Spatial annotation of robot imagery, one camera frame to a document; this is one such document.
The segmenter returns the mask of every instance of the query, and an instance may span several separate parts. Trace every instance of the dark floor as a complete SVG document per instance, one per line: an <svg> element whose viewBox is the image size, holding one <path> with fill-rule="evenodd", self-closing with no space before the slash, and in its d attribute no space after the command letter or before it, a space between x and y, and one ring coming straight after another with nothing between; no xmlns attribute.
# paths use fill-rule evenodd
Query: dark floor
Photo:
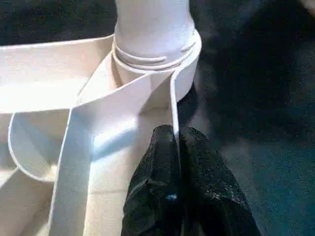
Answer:
<svg viewBox="0 0 315 236"><path fill-rule="evenodd" d="M224 156L263 235L315 235L315 18L297 0L192 0L203 40L179 103ZM109 35L113 0L2 0L0 44Z"/></svg>

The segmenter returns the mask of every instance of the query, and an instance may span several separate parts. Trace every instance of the white plastic structure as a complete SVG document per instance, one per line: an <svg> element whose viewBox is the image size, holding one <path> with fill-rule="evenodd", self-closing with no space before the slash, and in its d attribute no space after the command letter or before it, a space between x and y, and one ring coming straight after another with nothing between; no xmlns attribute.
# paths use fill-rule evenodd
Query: white plastic structure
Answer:
<svg viewBox="0 0 315 236"><path fill-rule="evenodd" d="M164 11L156 17L169 5L117 0L116 30L126 48L114 42L117 31L105 38L0 47L1 236L120 235L128 184L153 129L171 124L178 137L177 102L192 85L201 50L198 32L188 32L188 2L169 1L179 6L173 17L187 23L185 31L172 20L183 40L165 51L147 46L147 56L166 56L161 64L129 61L117 50L119 45L145 56L137 51L140 39L123 30L130 2L156 2ZM148 38L159 35L157 26L152 29ZM164 39L151 42L152 48ZM189 53L178 54L189 40Z"/></svg>
<svg viewBox="0 0 315 236"><path fill-rule="evenodd" d="M115 49L125 63L161 70L193 51L194 23L188 0L116 0Z"/></svg>

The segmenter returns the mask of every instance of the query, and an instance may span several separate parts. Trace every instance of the white cylindrical pipe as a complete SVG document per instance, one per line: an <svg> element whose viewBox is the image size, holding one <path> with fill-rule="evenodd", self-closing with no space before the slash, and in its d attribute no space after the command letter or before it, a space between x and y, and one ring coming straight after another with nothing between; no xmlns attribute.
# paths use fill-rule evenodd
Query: white cylindrical pipe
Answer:
<svg viewBox="0 0 315 236"><path fill-rule="evenodd" d="M115 0L114 47L135 68L157 70L180 64L192 52L194 23L188 0Z"/></svg>

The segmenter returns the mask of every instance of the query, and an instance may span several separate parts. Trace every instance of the dark background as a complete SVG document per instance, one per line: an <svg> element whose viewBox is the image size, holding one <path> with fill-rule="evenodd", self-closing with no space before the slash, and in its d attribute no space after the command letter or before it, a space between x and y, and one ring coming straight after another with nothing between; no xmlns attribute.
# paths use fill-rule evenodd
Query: dark background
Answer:
<svg viewBox="0 0 315 236"><path fill-rule="evenodd" d="M190 4L203 50L181 125L223 155L263 235L315 235L315 18L298 0ZM115 21L114 0L2 0L0 45L100 37Z"/></svg>

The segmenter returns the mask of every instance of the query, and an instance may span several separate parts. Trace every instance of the curved white plastic piece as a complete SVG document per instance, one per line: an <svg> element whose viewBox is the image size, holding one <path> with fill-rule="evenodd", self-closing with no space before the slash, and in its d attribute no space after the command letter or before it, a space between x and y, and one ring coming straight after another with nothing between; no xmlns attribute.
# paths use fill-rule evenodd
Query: curved white plastic piece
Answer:
<svg viewBox="0 0 315 236"><path fill-rule="evenodd" d="M0 47L0 114L68 109L113 36Z"/></svg>
<svg viewBox="0 0 315 236"><path fill-rule="evenodd" d="M115 2L118 19L114 45L125 63L161 70L180 64L192 52L195 39L189 0Z"/></svg>
<svg viewBox="0 0 315 236"><path fill-rule="evenodd" d="M94 74L84 86L75 107L110 94L115 89L139 78L145 73L140 70L127 70L123 65L115 63L113 51L100 63Z"/></svg>
<svg viewBox="0 0 315 236"><path fill-rule="evenodd" d="M54 182L69 110L16 113L8 146L16 166L30 178Z"/></svg>

